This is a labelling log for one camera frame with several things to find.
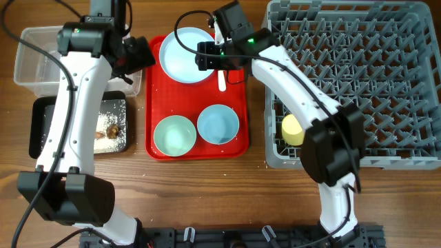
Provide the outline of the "dark brown food scrap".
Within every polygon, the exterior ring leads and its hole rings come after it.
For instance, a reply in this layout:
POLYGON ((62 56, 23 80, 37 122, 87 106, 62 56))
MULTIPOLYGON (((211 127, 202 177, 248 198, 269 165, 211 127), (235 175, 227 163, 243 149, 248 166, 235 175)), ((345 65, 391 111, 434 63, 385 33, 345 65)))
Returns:
POLYGON ((119 127, 116 124, 112 124, 106 130, 106 136, 108 139, 116 139, 119 135, 119 127))

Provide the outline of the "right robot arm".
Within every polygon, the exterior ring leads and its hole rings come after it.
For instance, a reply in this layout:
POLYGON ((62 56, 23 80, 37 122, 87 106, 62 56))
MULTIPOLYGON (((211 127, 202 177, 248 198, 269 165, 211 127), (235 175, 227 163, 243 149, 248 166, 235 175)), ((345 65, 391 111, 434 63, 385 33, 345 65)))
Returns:
POLYGON ((200 42, 200 70, 247 68, 296 117, 303 132, 300 161, 320 192, 321 227, 333 238, 353 231, 358 221, 353 187, 365 155, 363 115, 351 103, 341 105, 320 90, 294 64, 287 50, 267 28, 255 30, 239 2, 209 14, 214 42, 200 42))

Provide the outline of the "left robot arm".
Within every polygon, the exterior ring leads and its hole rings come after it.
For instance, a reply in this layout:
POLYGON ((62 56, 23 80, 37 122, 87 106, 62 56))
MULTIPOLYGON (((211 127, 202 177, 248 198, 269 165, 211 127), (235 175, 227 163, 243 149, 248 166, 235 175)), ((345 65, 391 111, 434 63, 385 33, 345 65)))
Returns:
POLYGON ((113 247, 146 247, 140 220, 115 204, 111 182, 94 174, 94 135, 104 91, 156 63, 144 37, 129 36, 128 1, 92 1, 90 13, 67 22, 57 37, 59 91, 50 130, 32 172, 18 190, 43 219, 75 226, 113 247))

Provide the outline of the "light blue bowl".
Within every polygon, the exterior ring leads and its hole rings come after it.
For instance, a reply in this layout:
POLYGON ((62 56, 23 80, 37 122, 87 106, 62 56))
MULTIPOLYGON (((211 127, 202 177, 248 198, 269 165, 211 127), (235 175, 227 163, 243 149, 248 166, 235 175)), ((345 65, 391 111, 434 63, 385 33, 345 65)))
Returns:
POLYGON ((232 141, 239 129, 238 115, 227 105, 210 105, 197 119, 198 133, 204 141, 213 145, 224 145, 232 141))

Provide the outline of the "white rice grains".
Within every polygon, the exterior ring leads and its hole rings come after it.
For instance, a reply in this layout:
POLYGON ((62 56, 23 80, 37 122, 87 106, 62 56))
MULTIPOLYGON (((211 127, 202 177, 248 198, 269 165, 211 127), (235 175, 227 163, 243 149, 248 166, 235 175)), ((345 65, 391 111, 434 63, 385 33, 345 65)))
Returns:
MULTIPOLYGON (((94 139, 94 153, 122 152, 127 146, 127 103, 125 99, 103 100, 99 110, 94 139)), ((39 151, 43 150, 54 111, 54 104, 43 107, 41 134, 38 137, 39 151)))

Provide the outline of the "yellow plastic cup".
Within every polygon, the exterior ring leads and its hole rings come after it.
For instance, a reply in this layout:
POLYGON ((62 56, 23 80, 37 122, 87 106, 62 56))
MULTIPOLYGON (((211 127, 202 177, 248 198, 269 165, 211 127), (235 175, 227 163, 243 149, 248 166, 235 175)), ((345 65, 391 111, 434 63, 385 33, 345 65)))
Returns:
POLYGON ((288 145, 303 144, 305 133, 293 114, 288 114, 282 121, 282 138, 288 145))

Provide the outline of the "white plastic spoon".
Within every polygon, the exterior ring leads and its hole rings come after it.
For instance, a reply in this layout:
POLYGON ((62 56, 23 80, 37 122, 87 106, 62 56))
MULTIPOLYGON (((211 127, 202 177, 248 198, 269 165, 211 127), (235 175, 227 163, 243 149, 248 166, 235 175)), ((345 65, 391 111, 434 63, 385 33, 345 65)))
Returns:
POLYGON ((226 91, 226 80, 225 80, 224 71, 222 71, 222 70, 218 71, 218 89, 221 92, 226 91))

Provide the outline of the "brown carrot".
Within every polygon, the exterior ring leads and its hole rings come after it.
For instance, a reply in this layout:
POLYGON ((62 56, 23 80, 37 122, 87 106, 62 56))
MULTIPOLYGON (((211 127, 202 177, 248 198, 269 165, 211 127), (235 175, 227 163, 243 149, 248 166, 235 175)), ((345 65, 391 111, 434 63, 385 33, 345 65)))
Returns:
POLYGON ((100 138, 103 138, 103 137, 104 137, 103 133, 101 133, 101 132, 96 132, 95 133, 95 139, 100 139, 100 138))

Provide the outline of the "light blue plate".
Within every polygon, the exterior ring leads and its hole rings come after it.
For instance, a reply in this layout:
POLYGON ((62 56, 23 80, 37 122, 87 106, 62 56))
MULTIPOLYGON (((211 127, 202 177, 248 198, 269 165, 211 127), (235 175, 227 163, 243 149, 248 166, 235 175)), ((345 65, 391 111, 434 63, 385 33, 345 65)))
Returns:
MULTIPOLYGON (((209 33, 199 28, 179 28, 177 32, 183 44, 192 50, 197 50, 199 42, 214 41, 209 33)), ((200 71, 195 57, 194 53, 188 52, 178 43, 173 32, 166 36, 159 50, 159 61, 163 71, 179 83, 198 83, 214 72, 200 71)))

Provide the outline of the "green bowl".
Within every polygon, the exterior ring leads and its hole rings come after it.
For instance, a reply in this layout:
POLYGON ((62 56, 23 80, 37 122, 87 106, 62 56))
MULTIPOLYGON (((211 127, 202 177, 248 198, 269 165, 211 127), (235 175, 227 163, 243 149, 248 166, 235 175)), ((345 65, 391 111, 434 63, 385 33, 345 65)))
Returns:
POLYGON ((186 117, 172 115, 154 129, 154 144, 164 155, 177 157, 188 153, 196 143, 196 128, 186 117))

